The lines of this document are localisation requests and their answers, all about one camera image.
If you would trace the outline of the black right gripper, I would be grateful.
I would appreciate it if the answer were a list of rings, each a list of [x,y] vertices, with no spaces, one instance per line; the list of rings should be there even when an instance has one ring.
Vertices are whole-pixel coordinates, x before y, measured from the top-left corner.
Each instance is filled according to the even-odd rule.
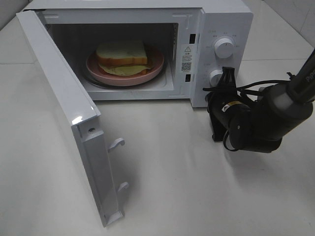
[[[206,89],[214,142],[223,141],[228,131],[224,125],[249,124],[249,103],[235,88],[235,68],[224,66],[219,86]]]

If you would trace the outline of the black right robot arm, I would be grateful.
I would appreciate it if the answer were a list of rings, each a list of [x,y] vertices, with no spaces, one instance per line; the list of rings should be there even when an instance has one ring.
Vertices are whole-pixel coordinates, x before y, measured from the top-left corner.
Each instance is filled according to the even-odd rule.
[[[315,100],[315,55],[289,80],[237,87],[235,69],[223,67],[215,87],[204,88],[212,138],[229,151],[271,153],[283,136],[308,119]]]

